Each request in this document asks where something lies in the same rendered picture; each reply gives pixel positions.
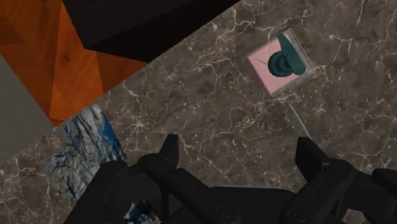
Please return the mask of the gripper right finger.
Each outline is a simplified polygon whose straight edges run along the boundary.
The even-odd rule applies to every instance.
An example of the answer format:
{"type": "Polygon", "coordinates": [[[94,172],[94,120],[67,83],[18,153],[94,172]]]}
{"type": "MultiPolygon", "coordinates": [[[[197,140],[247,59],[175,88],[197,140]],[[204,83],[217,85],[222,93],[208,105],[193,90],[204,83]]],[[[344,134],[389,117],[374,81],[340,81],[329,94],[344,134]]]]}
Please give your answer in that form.
{"type": "Polygon", "coordinates": [[[280,224],[345,224],[349,209],[362,212],[370,224],[397,224],[397,170],[365,174],[328,157],[308,137],[298,138],[295,164],[306,184],[282,209],[280,224]]]}

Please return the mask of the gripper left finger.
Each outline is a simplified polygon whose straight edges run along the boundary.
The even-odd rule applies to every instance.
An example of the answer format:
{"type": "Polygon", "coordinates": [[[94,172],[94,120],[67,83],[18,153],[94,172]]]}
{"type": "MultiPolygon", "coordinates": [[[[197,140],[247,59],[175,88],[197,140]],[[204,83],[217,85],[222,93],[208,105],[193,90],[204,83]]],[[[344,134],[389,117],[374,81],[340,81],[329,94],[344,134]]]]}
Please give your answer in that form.
{"type": "Polygon", "coordinates": [[[135,165],[106,162],[64,224],[125,224],[131,205],[148,201],[161,224],[239,224],[239,212],[178,167],[179,139],[169,134],[160,151],[135,165]]]}

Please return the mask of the thin grey rod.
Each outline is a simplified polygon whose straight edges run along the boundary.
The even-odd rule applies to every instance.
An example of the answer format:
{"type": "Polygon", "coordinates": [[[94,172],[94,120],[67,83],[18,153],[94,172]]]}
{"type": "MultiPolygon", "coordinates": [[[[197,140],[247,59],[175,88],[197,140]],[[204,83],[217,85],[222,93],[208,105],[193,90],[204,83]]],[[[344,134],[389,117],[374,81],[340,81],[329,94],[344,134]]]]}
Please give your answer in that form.
{"type": "Polygon", "coordinates": [[[302,119],[299,117],[299,115],[298,115],[298,113],[296,112],[295,108],[294,108],[289,102],[287,103],[287,105],[288,105],[289,109],[292,111],[292,113],[293,113],[293,115],[295,116],[295,118],[297,119],[297,121],[298,121],[298,123],[300,124],[302,130],[305,132],[306,136],[307,136],[308,138],[312,139],[311,136],[310,136],[310,134],[309,134],[309,131],[307,130],[305,124],[304,124],[303,121],[302,121],[302,119]]]}

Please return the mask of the blue and white marbled block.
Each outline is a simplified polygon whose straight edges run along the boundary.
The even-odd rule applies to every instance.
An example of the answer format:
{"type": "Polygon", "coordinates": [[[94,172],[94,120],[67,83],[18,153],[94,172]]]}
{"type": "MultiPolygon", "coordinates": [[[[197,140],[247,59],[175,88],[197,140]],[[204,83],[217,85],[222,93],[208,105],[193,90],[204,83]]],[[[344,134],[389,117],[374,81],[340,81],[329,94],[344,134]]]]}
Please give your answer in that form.
{"type": "Polygon", "coordinates": [[[43,165],[51,186],[74,207],[102,164],[125,162],[127,157],[97,105],[82,109],[60,130],[64,134],[64,150],[46,159],[43,165]]]}

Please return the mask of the teal knob-shaped object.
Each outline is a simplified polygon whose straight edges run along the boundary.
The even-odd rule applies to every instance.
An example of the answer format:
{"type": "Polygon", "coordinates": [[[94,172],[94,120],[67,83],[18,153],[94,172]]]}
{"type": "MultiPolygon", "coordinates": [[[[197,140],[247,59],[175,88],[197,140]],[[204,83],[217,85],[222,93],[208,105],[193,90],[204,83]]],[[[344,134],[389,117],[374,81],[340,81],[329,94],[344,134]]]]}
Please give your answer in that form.
{"type": "Polygon", "coordinates": [[[273,53],[268,60],[268,69],[273,76],[285,78],[292,74],[302,75],[306,66],[291,41],[284,35],[277,35],[281,50],[273,53]]]}

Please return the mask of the pink square box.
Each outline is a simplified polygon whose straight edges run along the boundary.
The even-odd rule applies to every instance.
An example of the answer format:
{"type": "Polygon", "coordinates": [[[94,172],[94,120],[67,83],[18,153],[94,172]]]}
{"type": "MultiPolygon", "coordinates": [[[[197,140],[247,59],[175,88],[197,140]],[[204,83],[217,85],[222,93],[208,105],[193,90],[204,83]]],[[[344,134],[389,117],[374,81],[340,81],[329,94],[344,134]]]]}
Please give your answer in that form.
{"type": "Polygon", "coordinates": [[[303,60],[303,63],[306,66],[306,72],[304,72],[302,75],[292,74],[288,77],[281,78],[273,76],[270,73],[267,65],[268,60],[273,53],[281,50],[277,36],[271,39],[268,43],[257,48],[255,51],[249,53],[243,59],[244,65],[254,72],[257,80],[260,81],[265,90],[272,97],[282,93],[287,88],[303,81],[314,73],[314,66],[305,53],[305,50],[299,42],[298,37],[293,29],[288,29],[284,32],[281,32],[280,34],[284,34],[291,41],[300,58],[303,60]]]}

